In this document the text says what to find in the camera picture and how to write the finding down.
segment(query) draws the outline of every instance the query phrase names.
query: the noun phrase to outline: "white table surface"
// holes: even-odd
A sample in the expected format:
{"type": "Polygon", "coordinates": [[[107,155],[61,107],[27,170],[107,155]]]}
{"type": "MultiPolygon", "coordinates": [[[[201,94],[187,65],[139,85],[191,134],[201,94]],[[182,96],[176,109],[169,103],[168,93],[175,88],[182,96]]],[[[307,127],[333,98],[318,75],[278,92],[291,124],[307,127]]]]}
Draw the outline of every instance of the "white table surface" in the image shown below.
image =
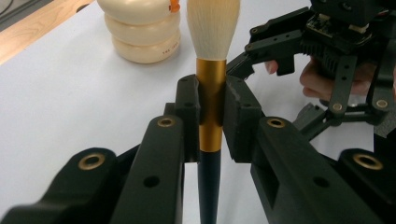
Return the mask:
{"type": "MultiPolygon", "coordinates": [[[[16,204],[34,203],[74,154],[105,147],[120,155],[138,145],[152,118],[174,102],[177,81],[195,72],[195,53],[180,1],[180,49],[155,64],[130,63],[113,49],[96,2],[0,66],[0,217],[16,204]]],[[[228,60],[239,55],[251,27],[310,6],[308,0],[243,0],[228,60]]],[[[247,83],[267,116],[294,120],[308,102],[299,75],[268,76],[263,64],[247,83]]],[[[312,141],[337,158],[342,149],[373,149],[373,128],[343,124],[312,141]]],[[[266,223],[249,164],[222,150],[218,223],[266,223]]],[[[196,164],[186,165],[183,223],[199,223],[196,164]]]]}

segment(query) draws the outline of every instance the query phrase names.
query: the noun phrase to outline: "gold brush ferrule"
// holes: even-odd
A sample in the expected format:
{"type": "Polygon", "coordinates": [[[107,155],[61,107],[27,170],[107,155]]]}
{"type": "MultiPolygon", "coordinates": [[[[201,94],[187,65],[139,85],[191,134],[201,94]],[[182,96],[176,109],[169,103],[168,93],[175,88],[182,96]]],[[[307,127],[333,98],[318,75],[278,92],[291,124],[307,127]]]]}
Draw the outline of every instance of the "gold brush ferrule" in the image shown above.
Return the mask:
{"type": "Polygon", "coordinates": [[[201,118],[200,149],[216,152],[221,149],[222,117],[224,110],[226,61],[197,59],[197,79],[201,118]]]}

